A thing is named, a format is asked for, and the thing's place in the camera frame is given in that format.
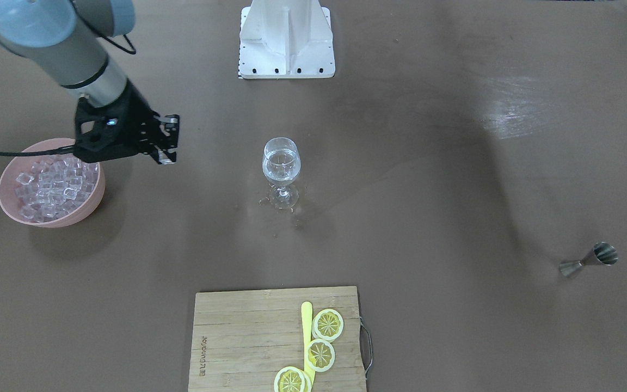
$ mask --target bowl of ice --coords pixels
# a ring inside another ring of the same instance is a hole
[[[74,139],[57,138],[24,150],[68,146]],[[9,218],[40,228],[62,228],[89,216],[105,192],[99,163],[85,163],[72,154],[13,158],[0,178],[0,206]]]

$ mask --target cable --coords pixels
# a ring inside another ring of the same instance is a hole
[[[109,42],[111,45],[113,45],[114,47],[117,47],[118,49],[122,50],[123,52],[127,53],[127,54],[137,54],[137,49],[134,47],[134,45],[132,44],[132,41],[127,37],[127,34],[123,34],[122,37],[125,38],[125,42],[127,42],[127,44],[130,46],[131,50],[128,50],[126,47],[122,47],[120,46],[117,42],[115,42],[114,40],[106,37],[106,35],[104,33],[99,32],[98,29],[96,29],[94,26],[92,26],[89,21],[85,20],[84,17],[82,17],[82,14],[79,13],[79,10],[77,10],[77,5],[74,4],[73,0],[69,0],[70,3],[72,3],[72,7],[74,8],[74,12],[77,14],[77,16],[79,17],[80,20],[82,20],[82,22],[84,22],[85,25],[87,25],[87,27],[89,28],[89,30],[91,30],[92,33],[94,33],[95,35],[98,35],[99,37],[103,38],[104,40],[106,40],[107,42]]]
[[[0,151],[0,156],[43,156],[43,155],[55,155],[55,154],[69,154],[74,149],[74,144],[70,146],[59,147],[53,150],[45,151],[30,151],[25,153],[9,153]]]

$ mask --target jigger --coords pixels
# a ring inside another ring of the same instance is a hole
[[[598,242],[582,260],[562,261],[560,272],[566,278],[574,278],[587,265],[610,266],[618,261],[618,252],[608,243]]]

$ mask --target cutting board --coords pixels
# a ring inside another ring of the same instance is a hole
[[[189,392],[272,392],[277,371],[304,368],[301,304],[333,308],[345,320],[335,363],[312,392],[366,392],[354,286],[197,293]]]

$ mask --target metal handle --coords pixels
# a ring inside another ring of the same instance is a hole
[[[364,320],[359,317],[359,328],[360,332],[363,330],[366,333],[366,342],[369,345],[369,364],[364,365],[364,359],[362,359],[362,364],[364,366],[364,379],[369,379],[369,370],[371,370],[371,365],[374,363],[374,344],[371,341],[371,333],[364,325]]]

